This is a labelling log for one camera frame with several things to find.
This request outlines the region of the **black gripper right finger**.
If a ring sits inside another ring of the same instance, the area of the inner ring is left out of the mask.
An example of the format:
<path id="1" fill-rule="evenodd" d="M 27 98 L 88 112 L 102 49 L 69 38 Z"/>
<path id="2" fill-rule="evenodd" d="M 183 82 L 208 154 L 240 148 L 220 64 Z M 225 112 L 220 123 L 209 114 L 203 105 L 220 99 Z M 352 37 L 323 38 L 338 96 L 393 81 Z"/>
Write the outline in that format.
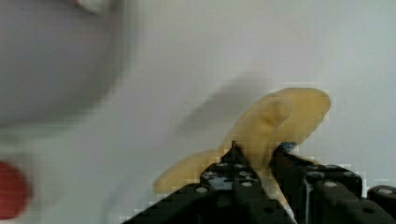
<path id="1" fill-rule="evenodd" d="M 358 174 L 292 155 L 293 146 L 278 146 L 271 171 L 298 224 L 396 224 L 393 186 L 364 190 Z"/>

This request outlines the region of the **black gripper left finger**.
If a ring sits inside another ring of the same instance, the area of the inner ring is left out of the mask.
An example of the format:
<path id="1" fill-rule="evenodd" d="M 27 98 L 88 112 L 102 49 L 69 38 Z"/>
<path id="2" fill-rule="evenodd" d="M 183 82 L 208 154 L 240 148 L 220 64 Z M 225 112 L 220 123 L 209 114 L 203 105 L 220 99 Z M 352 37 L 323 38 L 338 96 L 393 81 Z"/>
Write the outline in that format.
<path id="1" fill-rule="evenodd" d="M 294 224 L 269 198 L 240 146 L 207 167 L 200 181 L 176 190 L 122 224 Z"/>

